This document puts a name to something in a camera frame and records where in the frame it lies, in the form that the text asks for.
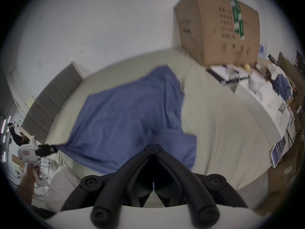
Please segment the person's left hand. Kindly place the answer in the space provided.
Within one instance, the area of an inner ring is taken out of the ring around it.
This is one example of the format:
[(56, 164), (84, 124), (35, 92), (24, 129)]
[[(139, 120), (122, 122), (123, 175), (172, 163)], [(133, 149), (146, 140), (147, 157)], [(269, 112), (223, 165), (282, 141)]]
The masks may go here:
[(38, 175), (37, 167), (28, 163), (26, 172), (21, 179), (20, 186), (27, 190), (33, 189), (36, 182), (34, 174)]

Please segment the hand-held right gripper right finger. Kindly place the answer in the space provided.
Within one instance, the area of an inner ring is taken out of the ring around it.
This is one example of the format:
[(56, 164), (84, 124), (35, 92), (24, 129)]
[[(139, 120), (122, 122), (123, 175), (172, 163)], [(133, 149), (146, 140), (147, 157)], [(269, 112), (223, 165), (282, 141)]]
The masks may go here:
[(248, 208), (225, 177), (193, 173), (159, 144), (155, 144), (155, 193), (165, 207), (188, 205), (196, 228), (216, 224), (220, 218), (217, 204)]

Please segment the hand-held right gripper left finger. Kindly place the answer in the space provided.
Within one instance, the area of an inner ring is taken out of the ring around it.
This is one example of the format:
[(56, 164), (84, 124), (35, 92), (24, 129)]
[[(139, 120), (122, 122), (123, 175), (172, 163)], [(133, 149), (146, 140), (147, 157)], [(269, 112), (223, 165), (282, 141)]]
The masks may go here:
[(143, 207), (154, 190), (149, 166), (155, 147), (155, 144), (146, 145), (114, 173), (83, 178), (64, 202), (61, 212), (93, 206), (90, 220), (97, 228), (117, 227), (121, 206)]

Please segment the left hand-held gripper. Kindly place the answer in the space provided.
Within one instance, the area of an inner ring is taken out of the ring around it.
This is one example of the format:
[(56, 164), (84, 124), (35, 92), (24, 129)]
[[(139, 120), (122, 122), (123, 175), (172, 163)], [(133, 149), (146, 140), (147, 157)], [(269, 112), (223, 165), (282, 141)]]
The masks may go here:
[[(45, 155), (52, 155), (58, 152), (56, 145), (46, 145)], [(32, 164), (36, 169), (32, 170), (32, 175), (35, 178), (37, 187), (46, 187), (46, 176), (40, 174), (39, 160), (43, 157), (44, 151), (37, 145), (35, 136), (31, 137), (29, 144), (23, 144), (19, 147), (18, 157), (26, 164)]]

